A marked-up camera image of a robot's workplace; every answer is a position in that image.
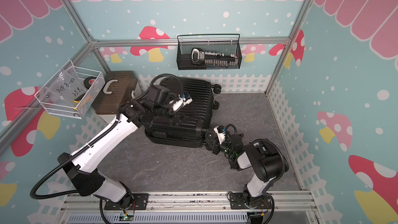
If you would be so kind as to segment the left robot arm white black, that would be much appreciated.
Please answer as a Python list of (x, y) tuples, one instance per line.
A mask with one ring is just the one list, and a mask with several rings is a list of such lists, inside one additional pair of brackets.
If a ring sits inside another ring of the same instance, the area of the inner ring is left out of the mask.
[[(122, 182), (100, 173), (98, 165), (130, 134), (142, 126), (152, 126), (154, 117), (173, 118), (191, 101), (191, 97), (184, 93), (183, 83), (179, 77), (172, 74), (155, 77), (142, 95), (120, 106), (112, 122), (91, 141), (70, 155), (63, 154), (60, 157), (60, 164), (33, 186), (30, 197), (44, 200), (79, 194), (83, 197), (94, 196), (113, 202), (120, 209), (131, 207), (135, 200), (130, 189)], [(39, 195), (37, 191), (40, 186), (60, 170), (65, 171), (75, 189)]]

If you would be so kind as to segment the black hard-shell suitcase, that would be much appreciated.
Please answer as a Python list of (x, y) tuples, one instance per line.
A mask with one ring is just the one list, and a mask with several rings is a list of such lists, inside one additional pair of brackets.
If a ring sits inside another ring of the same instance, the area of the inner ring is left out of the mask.
[(168, 116), (155, 117), (152, 126), (145, 129), (145, 135), (156, 144), (201, 148), (211, 123), (212, 111), (219, 107), (215, 94), (221, 93), (222, 86), (196, 78), (181, 77), (180, 81), (192, 102), (173, 119)]

